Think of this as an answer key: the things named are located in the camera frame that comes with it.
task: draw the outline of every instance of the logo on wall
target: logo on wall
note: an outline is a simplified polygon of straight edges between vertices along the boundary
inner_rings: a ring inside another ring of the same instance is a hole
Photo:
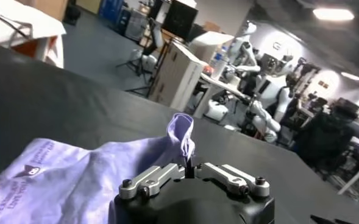
[[[282,45],[280,43],[278,43],[278,42],[274,42],[272,44],[272,48],[274,48],[277,51],[281,50],[281,47],[282,47]]]

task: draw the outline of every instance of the screw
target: screw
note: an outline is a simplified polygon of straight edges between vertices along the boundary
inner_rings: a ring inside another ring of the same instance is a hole
[[[256,177],[255,184],[256,185],[264,185],[266,182],[266,179],[263,177]]]
[[[248,188],[248,186],[246,186],[246,185],[243,185],[243,186],[240,186],[239,187],[239,193],[241,194],[241,195],[248,195],[249,193],[250,193],[250,189]]]
[[[132,180],[130,180],[130,179],[123,180],[123,187],[124,188],[130,187],[130,185],[132,185]]]
[[[148,187],[141,188],[140,195],[143,199],[148,199],[149,198],[149,188]]]

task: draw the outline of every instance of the ceiling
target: ceiling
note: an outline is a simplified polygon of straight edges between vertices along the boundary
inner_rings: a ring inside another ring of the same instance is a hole
[[[320,21],[312,13],[319,6],[350,9],[355,19]],[[256,0],[249,18],[286,29],[335,71],[359,76],[359,0]]]

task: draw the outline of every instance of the wall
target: wall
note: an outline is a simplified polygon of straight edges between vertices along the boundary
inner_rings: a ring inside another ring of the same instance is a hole
[[[303,57],[322,68],[320,73],[313,78],[311,85],[304,94],[317,91],[319,97],[323,97],[330,102],[342,97],[359,106],[359,81],[348,79],[331,70],[331,67],[322,61],[320,57],[303,47],[292,36],[279,31],[274,26],[265,23],[257,23],[257,26],[258,29],[251,35],[250,41],[261,53],[267,53],[280,59],[286,52],[285,49],[291,48],[292,51],[290,52],[296,56],[296,60],[298,57]],[[280,51],[273,48],[273,43],[275,42],[282,44],[283,47],[281,47]],[[322,87],[318,84],[320,81],[328,84],[329,87],[327,89]]]
[[[125,0],[129,7],[138,8],[138,0]],[[235,35],[251,7],[251,0],[195,0],[198,15],[195,23],[206,21],[220,26],[221,31]]]
[[[299,57],[303,57],[322,68],[328,67],[297,40],[272,25],[257,23],[257,31],[251,35],[250,41],[255,48],[261,50],[261,53],[267,53],[275,56],[277,59],[280,59],[285,54],[286,48],[290,48],[290,52],[295,56],[295,60],[298,60]],[[278,52],[273,48],[275,42],[282,44],[282,48]]]

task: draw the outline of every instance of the black jacket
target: black jacket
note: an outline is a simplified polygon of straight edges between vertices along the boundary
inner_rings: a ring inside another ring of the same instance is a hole
[[[347,124],[319,113],[295,137],[294,151],[309,165],[336,159],[347,149],[353,134]]]

